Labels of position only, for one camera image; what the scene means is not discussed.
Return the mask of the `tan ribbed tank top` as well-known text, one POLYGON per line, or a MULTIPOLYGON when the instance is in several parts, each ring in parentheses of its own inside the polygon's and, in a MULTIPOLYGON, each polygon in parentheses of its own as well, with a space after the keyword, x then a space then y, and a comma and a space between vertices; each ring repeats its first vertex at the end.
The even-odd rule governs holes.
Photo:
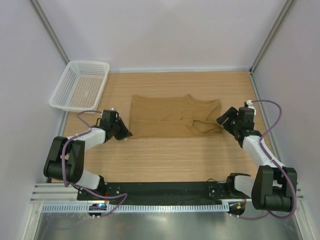
POLYGON ((219 99, 200 100, 190 94, 176 97, 133 95, 129 130, 135 139, 211 137, 223 132, 216 122, 221 110, 219 99))

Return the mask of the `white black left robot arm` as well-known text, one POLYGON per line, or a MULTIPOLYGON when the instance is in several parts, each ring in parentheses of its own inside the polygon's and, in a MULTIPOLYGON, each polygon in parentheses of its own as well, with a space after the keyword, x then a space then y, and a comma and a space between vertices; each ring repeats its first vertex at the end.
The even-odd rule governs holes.
POLYGON ((85 169, 85 152, 106 143, 112 138, 117 141, 132 136, 119 113, 105 109, 98 111, 100 118, 91 126, 81 118, 82 111, 77 117, 88 130, 74 136, 56 136, 51 143, 43 168, 45 177, 62 181, 65 187, 72 185, 89 193, 95 200, 113 200, 117 196, 107 196, 105 180, 102 176, 85 169))

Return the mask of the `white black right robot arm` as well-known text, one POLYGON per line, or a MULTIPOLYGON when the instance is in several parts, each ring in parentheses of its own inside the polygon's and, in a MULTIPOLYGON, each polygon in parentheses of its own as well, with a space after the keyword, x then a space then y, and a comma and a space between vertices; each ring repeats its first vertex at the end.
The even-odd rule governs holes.
POLYGON ((244 106, 230 107, 217 123, 234 136, 257 165, 256 177, 243 173, 231 173, 226 180, 225 192, 231 198, 242 193, 251 198, 257 210, 270 214, 286 212, 291 216, 297 207, 297 171, 284 166, 268 149, 262 134, 255 130, 255 110, 244 106))

